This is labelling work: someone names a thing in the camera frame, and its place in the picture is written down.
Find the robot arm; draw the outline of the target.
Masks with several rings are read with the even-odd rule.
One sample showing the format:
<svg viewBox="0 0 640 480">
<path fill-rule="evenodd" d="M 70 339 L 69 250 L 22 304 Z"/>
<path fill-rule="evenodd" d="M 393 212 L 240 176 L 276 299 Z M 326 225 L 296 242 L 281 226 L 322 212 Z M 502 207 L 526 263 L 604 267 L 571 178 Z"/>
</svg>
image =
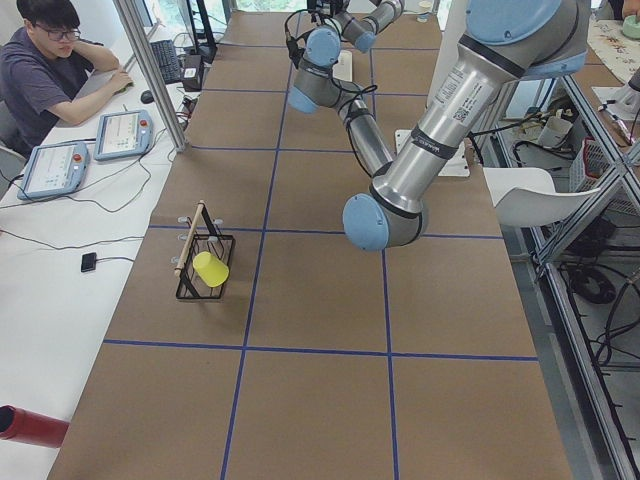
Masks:
<svg viewBox="0 0 640 480">
<path fill-rule="evenodd" d="M 415 241 L 425 230 L 427 188 L 455 155 L 504 84 L 578 71 L 585 62 L 587 1 L 470 1 L 457 42 L 458 58 L 398 153 L 392 153 L 364 102 L 364 90 L 333 74 L 343 42 L 366 53 L 403 14 L 402 1 L 378 1 L 358 19 L 345 1 L 310 1 L 315 27 L 286 37 L 297 73 L 291 107 L 313 113 L 331 108 L 342 120 L 371 179 L 345 204 L 342 222 L 352 244 L 380 251 Z"/>
<path fill-rule="evenodd" d="M 333 19 L 340 25 L 342 38 L 362 53 L 367 53 L 373 47 L 377 35 L 395 22 L 405 10 L 403 0 L 372 1 L 372 4 L 376 8 L 361 19 L 347 11 L 347 1 L 333 13 Z"/>
</svg>

